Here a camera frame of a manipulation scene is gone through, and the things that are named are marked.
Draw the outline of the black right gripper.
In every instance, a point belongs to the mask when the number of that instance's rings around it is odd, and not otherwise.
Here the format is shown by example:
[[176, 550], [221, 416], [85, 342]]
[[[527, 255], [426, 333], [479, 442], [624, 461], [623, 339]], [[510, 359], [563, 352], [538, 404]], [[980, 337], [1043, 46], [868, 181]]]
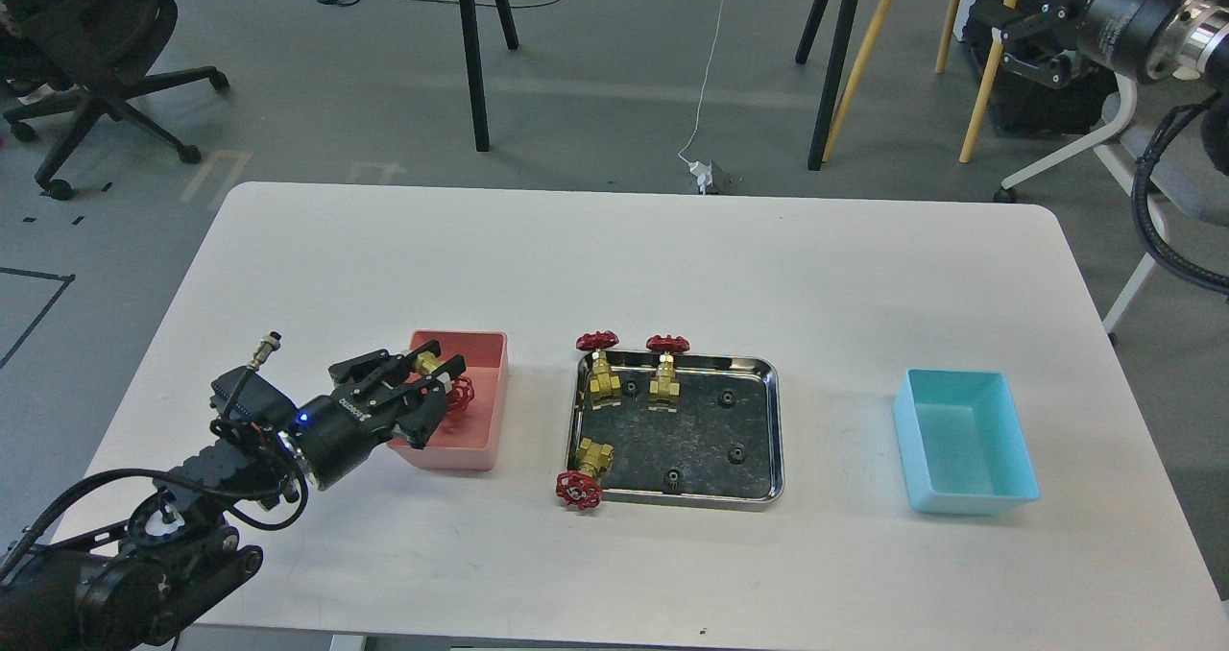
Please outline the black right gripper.
[[980, 33], [1002, 44], [998, 57], [1009, 72], [1050, 88], [1100, 74], [1105, 66], [1078, 52], [1078, 27], [1089, 0], [976, 0], [970, 18]]

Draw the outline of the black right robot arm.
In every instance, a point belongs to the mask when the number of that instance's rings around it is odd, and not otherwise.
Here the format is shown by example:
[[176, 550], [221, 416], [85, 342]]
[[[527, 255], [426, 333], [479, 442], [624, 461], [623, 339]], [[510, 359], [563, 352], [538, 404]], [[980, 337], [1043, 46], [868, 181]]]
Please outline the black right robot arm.
[[1039, 0], [1035, 12], [978, 0], [970, 17], [1000, 39], [1000, 64], [1035, 84], [1062, 88], [1093, 66], [1128, 84], [1155, 84], [1180, 68], [1213, 95], [1172, 108], [1137, 160], [1131, 182], [1134, 228], [1145, 253], [1174, 276], [1227, 294], [1227, 278], [1197, 265], [1164, 240], [1145, 208], [1161, 155], [1193, 120], [1204, 152], [1227, 170], [1227, 0]]

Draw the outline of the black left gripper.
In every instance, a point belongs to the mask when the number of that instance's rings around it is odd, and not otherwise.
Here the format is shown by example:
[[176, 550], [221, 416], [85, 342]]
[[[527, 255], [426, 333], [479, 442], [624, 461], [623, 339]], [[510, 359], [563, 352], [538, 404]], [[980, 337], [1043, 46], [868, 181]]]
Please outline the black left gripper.
[[[439, 341], [425, 341], [397, 354], [372, 350], [328, 367], [338, 387], [308, 400], [288, 426], [288, 446], [312, 488], [332, 488], [374, 448], [395, 439], [425, 448], [447, 415], [449, 380], [466, 370], [462, 356], [440, 357], [442, 371], [434, 375], [440, 354]], [[372, 373], [379, 383], [365, 383]]]

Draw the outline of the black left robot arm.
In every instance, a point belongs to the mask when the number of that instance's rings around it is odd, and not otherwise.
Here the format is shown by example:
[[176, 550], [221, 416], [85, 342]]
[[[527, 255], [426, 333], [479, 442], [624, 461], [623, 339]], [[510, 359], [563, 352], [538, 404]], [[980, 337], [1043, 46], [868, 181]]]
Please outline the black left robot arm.
[[[261, 547], [241, 544], [237, 521], [285, 529], [311, 490], [337, 484], [375, 446], [401, 439], [424, 448], [467, 367], [462, 356], [442, 357], [436, 340], [372, 350], [333, 364], [332, 392], [297, 407], [259, 373], [279, 341], [268, 333], [249, 364], [211, 381], [211, 446], [168, 470], [84, 477], [9, 547], [5, 650], [132, 650], [179, 637], [263, 565]], [[154, 485], [130, 516], [41, 544], [80, 499], [129, 477]]]

